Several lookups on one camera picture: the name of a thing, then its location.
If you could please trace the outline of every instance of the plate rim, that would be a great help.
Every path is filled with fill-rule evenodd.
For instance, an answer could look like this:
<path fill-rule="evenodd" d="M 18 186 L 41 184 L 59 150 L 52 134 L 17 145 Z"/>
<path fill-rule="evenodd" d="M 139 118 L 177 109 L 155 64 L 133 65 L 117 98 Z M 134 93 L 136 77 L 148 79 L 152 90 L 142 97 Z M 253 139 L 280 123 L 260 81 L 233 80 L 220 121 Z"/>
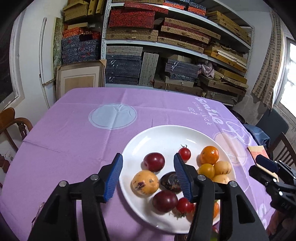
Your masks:
<path fill-rule="evenodd" d="M 132 143 L 132 141 L 133 141 L 134 139 L 136 139 L 139 135 L 144 134 L 145 132 L 147 132 L 147 131 L 150 130 L 150 129 L 157 129 L 157 128 L 161 128 L 161 127 L 165 127 L 165 126 L 175 126 L 175 127 L 181 127 L 181 128 L 190 129 L 190 130 L 193 130 L 193 131 L 195 131 L 195 132 L 198 132 L 198 133 L 200 133 L 200 134 L 206 136 L 207 138 L 210 138 L 213 142 L 216 143 L 216 145 L 218 145 L 218 147 L 219 147 L 219 148 L 224 152 L 224 154 L 227 156 L 227 158 L 228 158 L 228 160 L 229 160 L 229 162 L 230 162 L 230 164 L 231 164 L 231 166 L 232 166 L 232 169 L 233 169 L 233 174 L 234 174 L 234 179 L 235 179 L 234 181 L 236 181 L 236 175 L 235 175 L 235 171 L 234 171 L 234 166 L 233 166 L 233 164 L 232 164 L 232 162 L 231 162 L 229 156 L 228 156 L 227 153 L 224 151 L 224 149 L 223 149 L 223 148 L 222 148 L 222 147 L 221 147 L 221 146 L 220 146 L 215 140 L 213 140 L 211 137 L 207 136 L 206 134 L 204 134 L 204 133 L 202 133 L 202 132 L 200 132 L 200 131 L 198 131 L 198 130 L 195 130 L 195 129 L 193 129 L 193 128 L 186 127 L 186 126 L 180 126 L 180 125 L 160 125 L 160 126 L 153 126 L 153 127 L 150 127 L 150 128 L 148 128 L 148 129 L 146 129 L 146 130 L 143 130 L 143 131 L 141 131 L 140 133 L 138 133 L 137 135 L 135 135 L 135 136 L 134 136 L 134 137 L 133 137 L 133 138 L 132 138 L 127 144 L 126 144 L 124 150 L 122 151 L 122 156 L 124 155 L 124 152 L 125 152 L 126 149 L 129 147 L 129 145 Z M 159 230 L 166 231 L 166 232 L 173 233 L 173 234 L 187 234 L 187 233 L 189 232 L 189 230 L 188 230 L 187 232 L 172 232 L 172 231 L 170 231 L 170 230 L 166 230 L 166 229 L 163 229 L 163 228 L 156 227 L 156 226 L 152 225 L 148 220 L 142 218 L 142 215 L 140 215 L 137 211 L 135 211 L 135 210 L 132 208 L 132 205 L 130 204 L 129 199 L 126 198 L 126 196 L 128 196 L 128 195 L 127 195 L 126 191 L 124 190 L 124 188 L 122 188 L 122 187 L 124 186 L 124 184 L 122 183 L 121 174 L 120 174 L 120 176 L 119 176 L 119 185 L 120 185 L 120 189 L 121 189 L 121 191 L 122 191 L 122 194 L 123 194 L 123 196 L 124 196 L 125 201 L 128 203 L 128 205 L 130 206 L 130 208 L 132 209 L 132 211 L 135 212 L 136 215 L 137 215 L 139 218 L 141 218 L 144 222 L 148 223 L 148 224 L 151 225 L 152 227 L 155 227 L 155 228 L 157 228 L 157 229 L 159 229 Z M 215 222 L 213 225 L 216 225 L 219 221 L 220 221 L 220 215 L 219 215 L 219 220 L 217 220 L 217 222 Z"/>

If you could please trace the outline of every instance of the orange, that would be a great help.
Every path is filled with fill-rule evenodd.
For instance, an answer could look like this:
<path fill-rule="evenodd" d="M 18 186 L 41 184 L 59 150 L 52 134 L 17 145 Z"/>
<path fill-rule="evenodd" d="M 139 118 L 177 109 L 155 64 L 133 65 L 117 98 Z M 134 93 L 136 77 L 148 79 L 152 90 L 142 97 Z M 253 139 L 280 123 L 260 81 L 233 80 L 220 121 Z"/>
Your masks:
<path fill-rule="evenodd" d="M 214 204 L 214 214 L 213 214 L 213 219 L 218 215 L 218 213 L 220 212 L 220 207 L 218 202 L 215 202 Z"/>
<path fill-rule="evenodd" d="M 208 163 L 214 165 L 218 159 L 219 152 L 214 146 L 206 146 L 200 154 L 200 161 L 202 164 Z"/>
<path fill-rule="evenodd" d="M 202 164 L 197 170 L 198 174 L 205 175 L 206 177 L 212 179 L 215 176 L 215 169 L 213 165 L 205 163 Z"/>

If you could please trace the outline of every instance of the light blue circle print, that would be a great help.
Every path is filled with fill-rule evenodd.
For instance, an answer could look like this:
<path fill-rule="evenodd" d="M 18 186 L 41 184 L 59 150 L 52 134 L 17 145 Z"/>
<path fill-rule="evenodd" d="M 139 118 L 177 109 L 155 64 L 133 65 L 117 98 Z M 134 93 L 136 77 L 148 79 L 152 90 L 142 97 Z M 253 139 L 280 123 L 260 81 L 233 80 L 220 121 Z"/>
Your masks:
<path fill-rule="evenodd" d="M 103 104 L 89 114 L 89 121 L 93 126 L 108 130 L 127 127 L 136 118 L 136 110 L 122 103 Z"/>

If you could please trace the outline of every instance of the tablecloth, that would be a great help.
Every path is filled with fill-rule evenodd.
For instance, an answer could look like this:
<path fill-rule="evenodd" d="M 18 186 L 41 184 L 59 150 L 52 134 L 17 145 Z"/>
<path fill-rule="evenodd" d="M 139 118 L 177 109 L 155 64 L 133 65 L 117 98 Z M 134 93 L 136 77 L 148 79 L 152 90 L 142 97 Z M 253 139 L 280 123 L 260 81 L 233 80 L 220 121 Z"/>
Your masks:
<path fill-rule="evenodd" d="M 267 227 L 274 211 L 271 198 L 248 174 L 254 160 L 247 146 L 256 143 L 224 105 L 181 93 L 125 88 L 73 89 L 46 112 L 6 175 L 0 196 L 6 222 L 20 241 L 27 240 L 40 204 L 59 181 L 83 181 L 111 163 L 135 135 L 159 125 L 190 127 L 215 140 L 230 157 L 237 182 Z M 131 210 L 119 185 L 102 211 L 111 240 L 173 241 L 173 234 L 153 228 Z M 77 223 L 83 241 L 79 202 Z"/>

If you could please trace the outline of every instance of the pale yellow fruit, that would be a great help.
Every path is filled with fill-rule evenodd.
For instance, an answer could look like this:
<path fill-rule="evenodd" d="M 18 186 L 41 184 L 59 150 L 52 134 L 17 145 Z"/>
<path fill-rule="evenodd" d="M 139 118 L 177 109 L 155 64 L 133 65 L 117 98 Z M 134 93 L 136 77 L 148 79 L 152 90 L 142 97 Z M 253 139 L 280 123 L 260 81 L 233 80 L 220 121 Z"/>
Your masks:
<path fill-rule="evenodd" d="M 205 163 L 199 167 L 199 169 L 197 170 L 197 173 L 205 175 L 206 177 L 212 179 L 213 176 L 215 175 L 215 169 L 213 165 Z"/>
<path fill-rule="evenodd" d="M 132 187 L 137 194 L 150 195 L 159 188 L 159 180 L 153 172 L 143 170 L 134 176 Z"/>
<path fill-rule="evenodd" d="M 228 161 L 218 161 L 214 165 L 215 175 L 228 174 L 231 172 L 231 165 Z"/>
<path fill-rule="evenodd" d="M 224 184 L 227 184 L 230 180 L 229 180 L 229 178 L 228 178 L 227 175 L 221 174 L 221 175 L 214 176 L 212 178 L 212 181 L 213 182 L 216 182 L 216 183 L 224 183 Z"/>

